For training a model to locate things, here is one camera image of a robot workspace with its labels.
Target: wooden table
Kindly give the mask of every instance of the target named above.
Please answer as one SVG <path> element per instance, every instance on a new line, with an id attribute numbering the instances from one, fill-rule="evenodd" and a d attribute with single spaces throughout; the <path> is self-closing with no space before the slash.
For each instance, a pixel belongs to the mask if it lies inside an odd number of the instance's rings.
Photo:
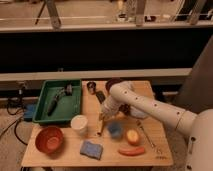
<path id="1" fill-rule="evenodd" d="M 144 133 L 137 127 L 136 119 L 119 115 L 119 120 L 124 130 L 129 128 L 138 129 L 142 141 L 141 145 L 145 147 L 146 153 L 139 156 L 127 157 L 120 155 L 117 150 L 120 147 L 130 147 L 125 138 L 120 141 L 112 140 L 104 127 L 102 136 L 99 137 L 97 132 L 97 123 L 100 113 L 100 104 L 95 95 L 90 95 L 83 81 L 83 98 L 82 98 L 82 114 L 88 117 L 89 131 L 86 138 L 92 143 L 101 144 L 104 148 L 101 160 L 88 158 L 80 155 L 80 147 L 84 138 L 79 137 L 68 127 L 62 128 L 64 134 L 63 146 L 52 155 L 46 155 L 39 152 L 35 147 L 35 137 L 42 129 L 38 124 L 34 125 L 31 138 L 29 140 L 26 152 L 22 160 L 22 166 L 25 167 L 107 167 L 107 166 L 169 166 L 173 164 L 173 159 L 165 136 L 164 128 L 160 122 L 148 117 L 141 120 L 144 129 L 148 133 L 150 139 L 156 144 L 157 148 L 152 148 L 147 141 Z M 105 95 L 105 81 L 96 81 L 97 90 L 102 90 Z M 148 81 L 133 81 L 135 92 L 153 98 L 153 92 Z"/>

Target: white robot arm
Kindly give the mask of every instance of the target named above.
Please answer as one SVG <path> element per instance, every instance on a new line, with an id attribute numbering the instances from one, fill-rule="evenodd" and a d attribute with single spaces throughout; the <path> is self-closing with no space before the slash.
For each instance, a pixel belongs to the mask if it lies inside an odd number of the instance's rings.
<path id="1" fill-rule="evenodd" d="M 141 96 L 131 82 L 109 83 L 108 98 L 102 103 L 105 115 L 118 113 L 120 105 L 134 106 L 189 137 L 186 171 L 213 171 L 213 109 L 199 115 L 173 105 Z"/>

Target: red bowl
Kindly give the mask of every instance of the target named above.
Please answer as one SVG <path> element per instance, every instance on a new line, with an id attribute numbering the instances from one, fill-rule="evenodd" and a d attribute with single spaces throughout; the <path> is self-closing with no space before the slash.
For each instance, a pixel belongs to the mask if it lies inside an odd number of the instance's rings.
<path id="1" fill-rule="evenodd" d="M 57 126 L 42 129 L 36 137 L 36 148 L 46 154 L 56 151 L 63 142 L 63 133 Z"/>

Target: orange carrot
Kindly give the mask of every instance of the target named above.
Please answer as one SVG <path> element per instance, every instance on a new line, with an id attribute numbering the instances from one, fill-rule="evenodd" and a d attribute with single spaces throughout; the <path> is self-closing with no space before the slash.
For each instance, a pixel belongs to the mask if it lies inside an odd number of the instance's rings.
<path id="1" fill-rule="evenodd" d="M 133 149 L 132 148 L 131 149 L 118 149 L 118 152 L 125 156 L 137 156 L 140 154 L 144 154 L 145 148 L 140 146 L 140 147 L 136 147 Z"/>

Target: green plastic tray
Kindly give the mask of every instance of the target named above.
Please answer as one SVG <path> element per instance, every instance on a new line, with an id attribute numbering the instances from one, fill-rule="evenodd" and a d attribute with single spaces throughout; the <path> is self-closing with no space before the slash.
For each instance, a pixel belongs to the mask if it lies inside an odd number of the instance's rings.
<path id="1" fill-rule="evenodd" d="M 48 107 L 54 96 L 67 84 L 72 85 L 72 95 L 62 96 L 55 110 L 47 115 Z M 45 81 L 33 117 L 33 122 L 40 125 L 68 123 L 81 112 L 81 80 L 51 80 Z"/>

